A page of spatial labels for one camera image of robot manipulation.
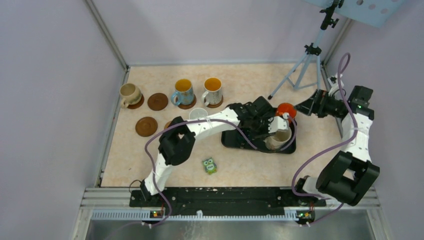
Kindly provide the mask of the beige round mug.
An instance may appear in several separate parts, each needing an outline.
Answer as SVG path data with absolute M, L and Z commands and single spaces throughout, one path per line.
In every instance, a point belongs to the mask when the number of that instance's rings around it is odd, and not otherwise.
M 121 97 L 120 107 L 128 108 L 142 101 L 143 94 L 141 89 L 133 83 L 126 83 L 120 87 L 119 94 Z

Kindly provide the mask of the blue mug yellow inside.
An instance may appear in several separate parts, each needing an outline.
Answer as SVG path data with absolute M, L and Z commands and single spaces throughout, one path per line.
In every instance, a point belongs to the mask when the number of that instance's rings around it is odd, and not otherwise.
M 175 92 L 171 95 L 170 100 L 174 106 L 188 106 L 195 101 L 193 85 L 188 79 L 180 79 L 175 85 Z

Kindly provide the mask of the white mug yellow inside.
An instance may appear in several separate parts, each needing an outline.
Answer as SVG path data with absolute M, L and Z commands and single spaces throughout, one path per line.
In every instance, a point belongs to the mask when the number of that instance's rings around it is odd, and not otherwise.
M 210 77 L 204 81 L 204 93 L 201 101 L 205 106 L 209 104 L 217 104 L 223 97 L 222 82 L 216 77 Z

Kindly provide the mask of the plain white mug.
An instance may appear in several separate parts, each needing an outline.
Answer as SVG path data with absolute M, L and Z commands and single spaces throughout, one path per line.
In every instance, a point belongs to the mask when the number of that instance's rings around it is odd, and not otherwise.
M 209 114 L 208 114 L 206 109 L 201 108 L 201 107 L 197 107 L 197 108 L 194 108 L 193 110 L 190 111 L 188 118 L 190 120 L 198 120 L 200 118 L 205 118 L 208 115 Z

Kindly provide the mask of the tall cream patterned mug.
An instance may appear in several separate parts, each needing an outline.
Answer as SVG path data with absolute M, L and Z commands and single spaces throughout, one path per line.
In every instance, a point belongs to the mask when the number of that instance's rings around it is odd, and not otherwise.
M 265 146 L 268 150 L 281 149 L 292 137 L 291 128 L 285 130 L 278 130 L 274 135 L 268 136 L 265 140 Z

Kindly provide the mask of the black serving tray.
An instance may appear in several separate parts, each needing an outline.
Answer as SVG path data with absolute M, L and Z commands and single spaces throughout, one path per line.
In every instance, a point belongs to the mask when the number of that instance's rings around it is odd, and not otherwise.
M 237 130 L 227 130 L 221 133 L 220 141 L 222 145 L 230 149 L 240 149 L 240 150 L 249 150 L 257 151 L 266 154 L 292 154 L 297 149 L 296 137 L 298 133 L 298 123 L 293 118 L 292 122 L 289 124 L 291 130 L 291 136 L 289 141 L 284 143 L 281 147 L 276 150 L 271 150 L 266 147 L 264 140 L 253 139 L 251 134 L 247 130 L 242 130 L 246 135 L 247 139 L 256 147 L 252 147 L 245 137 Z

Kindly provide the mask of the black mug orange inside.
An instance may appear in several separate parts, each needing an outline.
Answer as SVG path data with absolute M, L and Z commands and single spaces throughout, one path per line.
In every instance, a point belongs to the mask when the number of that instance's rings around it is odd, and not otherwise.
M 284 102 L 278 105 L 275 116 L 282 117 L 285 113 L 289 114 L 292 119 L 297 115 L 297 110 L 295 107 L 288 102 Z

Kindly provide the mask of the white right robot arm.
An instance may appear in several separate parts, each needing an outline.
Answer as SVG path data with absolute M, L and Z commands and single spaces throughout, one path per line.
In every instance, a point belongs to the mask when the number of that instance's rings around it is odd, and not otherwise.
M 318 89 L 295 108 L 307 116 L 340 119 L 343 145 L 318 177 L 297 180 L 293 200 L 299 206 L 307 206 L 314 197 L 355 206 L 380 174 L 380 168 L 372 163 L 369 154 L 369 133 L 375 119 L 375 112 L 369 107 L 373 90 L 356 85 L 344 102 L 335 97 L 343 83 L 336 76 L 327 80 L 329 91 Z

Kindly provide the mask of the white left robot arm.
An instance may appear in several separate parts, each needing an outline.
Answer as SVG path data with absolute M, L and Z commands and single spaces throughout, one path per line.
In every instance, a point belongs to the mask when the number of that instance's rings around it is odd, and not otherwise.
M 261 146 L 267 139 L 290 129 L 290 117 L 276 115 L 273 107 L 263 96 L 253 102 L 231 103 L 223 110 L 200 117 L 184 120 L 175 117 L 168 128 L 155 137 L 159 140 L 156 159 L 149 153 L 153 166 L 150 174 L 140 183 L 141 200 L 149 207 L 160 202 L 160 193 L 173 167 L 187 161 L 197 141 L 215 134 L 237 131 L 256 151 L 276 153 L 284 150 L 285 145 L 268 149 Z

